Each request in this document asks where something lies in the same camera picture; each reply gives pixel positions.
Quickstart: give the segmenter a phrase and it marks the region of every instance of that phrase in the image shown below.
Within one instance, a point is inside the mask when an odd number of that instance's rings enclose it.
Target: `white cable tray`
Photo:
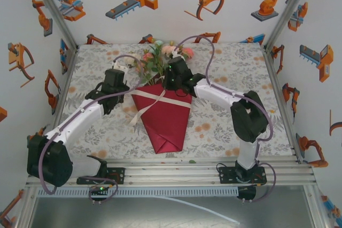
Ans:
[[[108,191],[102,191],[101,195],[93,195],[92,198],[98,198],[113,193],[114,188]],[[38,190],[38,198],[87,198],[89,188],[58,188],[54,195],[48,195],[42,188]],[[227,187],[119,187],[116,198],[150,198],[153,196],[164,197],[227,197],[238,196],[237,186]]]

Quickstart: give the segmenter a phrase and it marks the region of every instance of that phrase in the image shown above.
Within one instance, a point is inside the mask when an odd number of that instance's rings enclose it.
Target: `black mounting plate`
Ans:
[[[123,181],[125,179],[125,168],[107,168],[107,176],[106,178],[115,180],[118,184],[123,184]],[[98,182],[94,180],[88,180],[84,178],[77,178],[76,180],[77,184],[87,184],[87,185],[96,185],[99,184]],[[111,184],[110,182],[105,181],[101,184]]]
[[[241,181],[236,175],[236,167],[219,167],[221,184],[260,184],[267,183],[264,167],[255,167],[255,171],[247,181]]]

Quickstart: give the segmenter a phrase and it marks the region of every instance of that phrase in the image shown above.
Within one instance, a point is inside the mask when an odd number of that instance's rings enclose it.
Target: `floral tablecloth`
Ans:
[[[188,61],[193,73],[204,73],[210,58],[209,44],[186,44],[195,56]],[[80,105],[84,96],[104,79],[104,71],[112,67],[114,57],[129,52],[141,55],[146,44],[83,45],[77,62],[62,114],[65,120]],[[218,43],[209,70],[210,79],[240,92],[256,91],[271,117],[274,136],[262,143],[261,155],[292,155],[277,101],[270,82],[259,44]],[[127,76],[132,87],[138,81],[135,69]],[[134,127],[128,123],[136,113],[131,95],[125,95],[122,105],[95,122],[71,150],[74,156],[92,154],[100,158],[206,158],[236,156],[239,139],[234,133],[231,115],[226,109],[207,100],[193,98],[192,110],[183,151],[155,154],[141,121]]]

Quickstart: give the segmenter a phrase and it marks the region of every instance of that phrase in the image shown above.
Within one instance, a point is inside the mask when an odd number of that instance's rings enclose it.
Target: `white cable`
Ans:
[[[199,205],[195,205],[195,204],[192,204],[192,203],[183,201],[183,200],[174,199],[174,198],[169,198],[169,197],[162,197],[162,196],[153,196],[153,198],[158,198],[158,199],[163,199],[163,200],[176,201],[176,202],[178,202],[178,203],[182,203],[182,204],[185,204],[185,205],[192,206],[192,207],[194,207],[194,208],[198,208],[198,209],[207,211],[207,212],[209,212],[209,213],[212,213],[212,214],[214,214],[214,215],[217,215],[217,216],[219,216],[219,217],[222,217],[223,219],[226,219],[226,220],[228,220],[228,221],[230,221],[230,222],[232,222],[232,223],[235,223],[235,224],[238,224],[238,225],[240,224],[239,221],[236,221],[236,220],[231,219],[231,218],[229,218],[229,217],[227,217],[227,216],[221,215],[221,214],[219,214],[219,213],[217,213],[217,212],[215,212],[215,211],[212,211],[212,210],[210,210],[210,209],[208,209],[208,208],[201,207],[201,206],[199,206]]]

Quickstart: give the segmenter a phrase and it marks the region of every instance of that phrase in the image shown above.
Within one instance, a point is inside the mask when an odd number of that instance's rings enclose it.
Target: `red wrapping paper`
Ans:
[[[137,90],[159,96],[164,89],[161,84],[156,84]],[[132,97],[138,111],[156,101],[143,96],[132,95]],[[179,97],[174,91],[166,91],[164,97],[188,104],[191,104],[192,99],[191,95]],[[162,101],[158,101],[142,114],[141,119],[156,154],[183,150],[189,114],[190,108]]]

